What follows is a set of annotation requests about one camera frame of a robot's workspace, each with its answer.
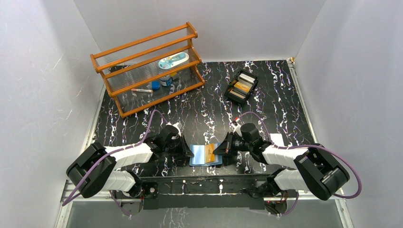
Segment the blue card holder wallet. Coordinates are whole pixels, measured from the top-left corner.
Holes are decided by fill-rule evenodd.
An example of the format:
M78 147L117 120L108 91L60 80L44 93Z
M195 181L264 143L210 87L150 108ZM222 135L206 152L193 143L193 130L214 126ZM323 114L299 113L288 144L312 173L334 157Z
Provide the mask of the blue card holder wallet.
M190 149L193 153L193 157L190 158L190 166L213 166L213 165L222 165L223 159L221 155L215 155L215 162L205 163L205 146L206 145L195 145L191 144Z

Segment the orange credit card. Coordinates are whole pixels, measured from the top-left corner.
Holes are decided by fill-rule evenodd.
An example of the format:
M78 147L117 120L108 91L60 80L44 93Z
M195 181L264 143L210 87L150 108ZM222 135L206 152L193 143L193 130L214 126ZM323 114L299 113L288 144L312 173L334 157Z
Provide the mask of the orange credit card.
M215 162L215 154L213 153L215 149L215 144L208 144L205 146L205 163Z

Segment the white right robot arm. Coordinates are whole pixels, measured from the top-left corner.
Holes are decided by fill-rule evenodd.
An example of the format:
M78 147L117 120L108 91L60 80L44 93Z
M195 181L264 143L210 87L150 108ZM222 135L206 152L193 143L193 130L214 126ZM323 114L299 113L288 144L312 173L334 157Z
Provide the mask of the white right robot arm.
M320 144L291 149L264 140L253 123L232 125L234 130L226 134L213 154L233 157L238 152L249 152L259 163L282 166L260 186L245 189L251 197L279 197L287 190L301 190L328 200L350 180L347 169Z

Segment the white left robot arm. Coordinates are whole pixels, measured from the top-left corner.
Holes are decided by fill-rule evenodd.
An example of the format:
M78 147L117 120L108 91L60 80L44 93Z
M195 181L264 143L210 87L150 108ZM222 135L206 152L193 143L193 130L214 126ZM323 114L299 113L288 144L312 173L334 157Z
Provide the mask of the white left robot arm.
M168 123L159 133L147 136L139 144L106 148L94 142L69 165L66 175L83 198L102 190L121 191L136 198L145 191L144 182L137 174L121 168L148 163L165 154L177 160L194 156L179 123Z

